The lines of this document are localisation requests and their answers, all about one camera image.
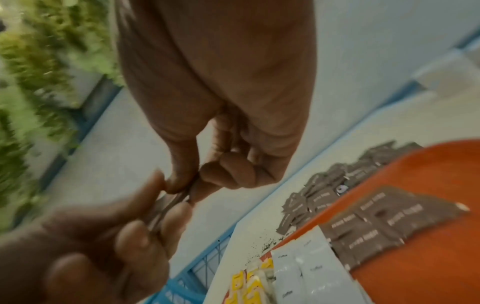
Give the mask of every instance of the hand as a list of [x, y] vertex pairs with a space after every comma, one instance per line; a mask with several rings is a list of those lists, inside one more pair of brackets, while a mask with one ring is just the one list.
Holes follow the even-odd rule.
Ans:
[[[0, 239], [0, 298], [9, 304], [134, 304], [159, 291], [192, 216], [181, 203], [152, 237], [139, 218], [165, 188], [155, 173], [129, 199], [59, 209]], [[123, 266], [132, 273], [124, 293], [115, 289]]]
[[300, 142], [316, 75], [312, 0], [115, 0], [126, 83], [171, 153], [167, 191], [190, 198], [278, 182]]

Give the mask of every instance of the orange tray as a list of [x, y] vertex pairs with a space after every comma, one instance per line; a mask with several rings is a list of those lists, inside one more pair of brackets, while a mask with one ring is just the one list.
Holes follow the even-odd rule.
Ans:
[[[480, 302], [480, 140], [415, 151], [342, 196], [278, 248], [382, 185], [430, 194], [470, 208], [470, 214], [428, 229], [351, 272], [376, 304]], [[262, 259], [270, 257], [268, 252]]]

